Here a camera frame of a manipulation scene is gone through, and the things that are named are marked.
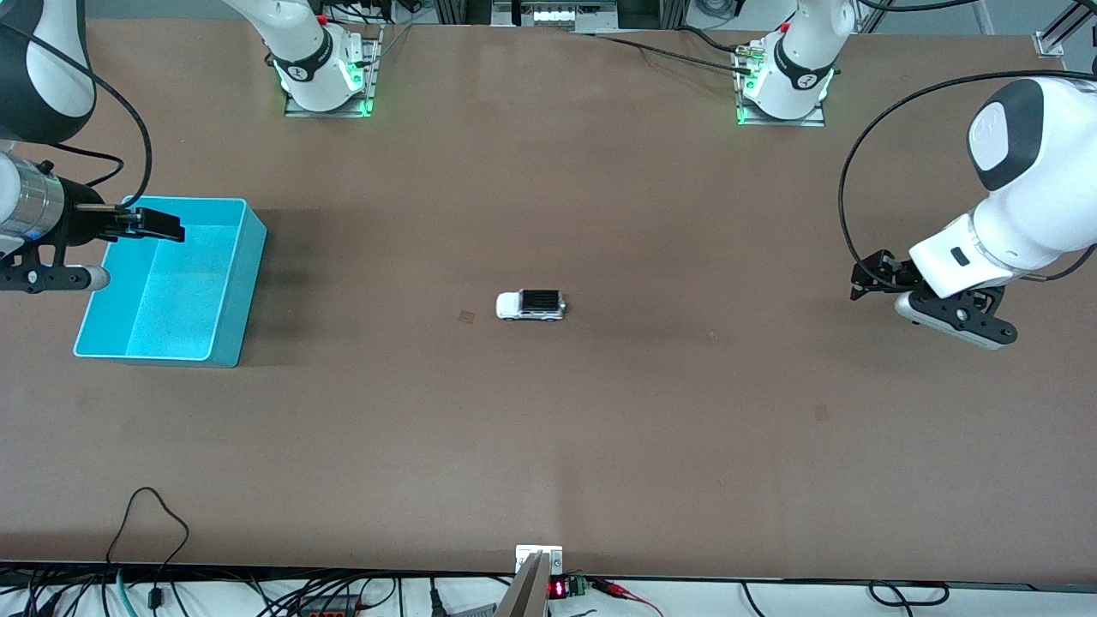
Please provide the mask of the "teal plastic bin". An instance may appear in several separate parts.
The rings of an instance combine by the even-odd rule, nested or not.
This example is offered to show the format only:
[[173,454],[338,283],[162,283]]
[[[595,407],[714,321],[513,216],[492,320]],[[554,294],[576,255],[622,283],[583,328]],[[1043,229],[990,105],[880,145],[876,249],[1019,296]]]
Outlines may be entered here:
[[142,198],[180,218],[181,243],[113,243],[110,283],[91,294],[72,351],[133,366],[239,363],[267,228],[239,198]]

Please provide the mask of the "diagonal aluminium profile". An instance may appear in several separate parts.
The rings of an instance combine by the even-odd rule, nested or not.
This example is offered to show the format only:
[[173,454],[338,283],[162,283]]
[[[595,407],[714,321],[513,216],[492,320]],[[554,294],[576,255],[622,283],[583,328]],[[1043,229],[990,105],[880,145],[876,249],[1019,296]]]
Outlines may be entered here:
[[1093,19],[1097,19],[1097,0],[1070,0],[1067,9],[1039,31],[1054,33],[1064,43]]

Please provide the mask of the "metal unit with white lights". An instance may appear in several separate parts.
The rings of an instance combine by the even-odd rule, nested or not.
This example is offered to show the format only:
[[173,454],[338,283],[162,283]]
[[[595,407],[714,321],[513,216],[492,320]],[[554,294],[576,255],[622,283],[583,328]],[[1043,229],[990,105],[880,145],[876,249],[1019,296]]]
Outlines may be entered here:
[[619,30],[617,0],[491,0],[493,27],[545,27],[596,34]]

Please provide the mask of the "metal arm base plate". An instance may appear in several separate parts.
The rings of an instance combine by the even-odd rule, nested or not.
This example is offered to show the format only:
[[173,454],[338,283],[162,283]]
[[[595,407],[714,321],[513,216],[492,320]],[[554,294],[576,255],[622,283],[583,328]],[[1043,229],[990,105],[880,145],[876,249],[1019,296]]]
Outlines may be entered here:
[[324,25],[326,38],[312,57],[275,58],[289,117],[369,117],[381,65],[381,41],[341,25]]
[[823,100],[835,67],[808,70],[787,63],[782,70],[774,40],[753,40],[730,54],[733,66],[744,68],[735,77],[735,106],[740,125],[788,125],[823,128]]

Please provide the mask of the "upright aluminium frame post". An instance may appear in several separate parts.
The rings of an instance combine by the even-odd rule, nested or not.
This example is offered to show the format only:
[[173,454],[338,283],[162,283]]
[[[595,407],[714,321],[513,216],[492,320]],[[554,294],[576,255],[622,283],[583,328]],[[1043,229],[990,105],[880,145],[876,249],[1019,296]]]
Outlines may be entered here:
[[887,16],[896,0],[853,0],[853,31],[874,33]]

